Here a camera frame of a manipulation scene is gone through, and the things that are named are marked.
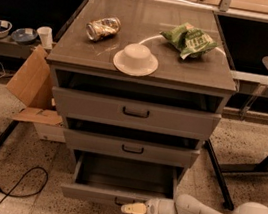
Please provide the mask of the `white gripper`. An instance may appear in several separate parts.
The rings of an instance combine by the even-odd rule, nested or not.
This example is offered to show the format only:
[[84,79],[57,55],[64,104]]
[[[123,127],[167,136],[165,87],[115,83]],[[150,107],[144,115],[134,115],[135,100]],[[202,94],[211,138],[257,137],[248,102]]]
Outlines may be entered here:
[[156,199],[142,203],[132,203],[121,206],[121,211],[125,214],[177,214],[174,200]]

